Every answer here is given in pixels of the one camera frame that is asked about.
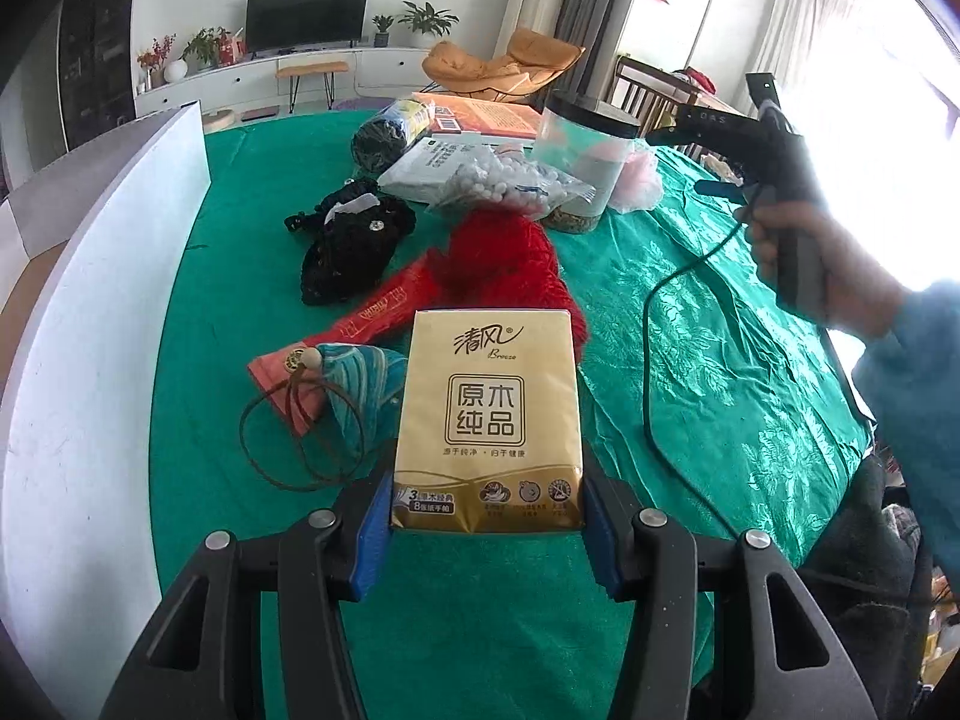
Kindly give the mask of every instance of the purple mat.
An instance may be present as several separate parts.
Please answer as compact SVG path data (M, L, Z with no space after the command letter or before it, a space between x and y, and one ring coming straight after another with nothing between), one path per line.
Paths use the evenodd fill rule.
M333 110L379 111L396 101L396 98L351 98L350 100L337 100L336 103L333 103Z

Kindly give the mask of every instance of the white tag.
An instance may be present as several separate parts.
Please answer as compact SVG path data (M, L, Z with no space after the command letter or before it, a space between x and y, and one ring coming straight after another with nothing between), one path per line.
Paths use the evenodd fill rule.
M377 196L373 194L372 191L368 191L366 194L362 194L355 200L351 200L349 202L338 202L328 211L323 223L330 223L330 220L337 214L358 214L361 211L366 211L368 208L373 208L374 205L379 204L380 201L377 199Z

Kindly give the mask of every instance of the pink plastic bag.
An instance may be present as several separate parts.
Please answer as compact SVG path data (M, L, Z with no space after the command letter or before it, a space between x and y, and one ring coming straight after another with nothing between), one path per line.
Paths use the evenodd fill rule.
M608 204L617 213L649 211L664 199L664 182L656 172L656 153L637 141L634 153L627 157Z

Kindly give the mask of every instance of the person's arm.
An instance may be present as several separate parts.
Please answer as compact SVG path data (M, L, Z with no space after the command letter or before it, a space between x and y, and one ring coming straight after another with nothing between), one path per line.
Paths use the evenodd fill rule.
M923 537L960 586L960 285L907 295L853 383L901 464Z
M853 383L901 463L926 542L960 587L960 286L910 293L836 220L804 202L757 208L751 220L747 240L771 286L776 230L789 228L820 245L827 302L812 319L867 344Z

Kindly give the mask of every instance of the human hand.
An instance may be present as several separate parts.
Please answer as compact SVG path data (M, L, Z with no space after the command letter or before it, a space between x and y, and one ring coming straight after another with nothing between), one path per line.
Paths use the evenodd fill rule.
M746 208L740 208L734 215L743 220L746 213ZM791 228L813 237L827 271L826 315L810 319L852 333L861 341L885 335L904 304L906 288L813 203L780 202L754 210L746 238L760 280L776 288L776 231Z

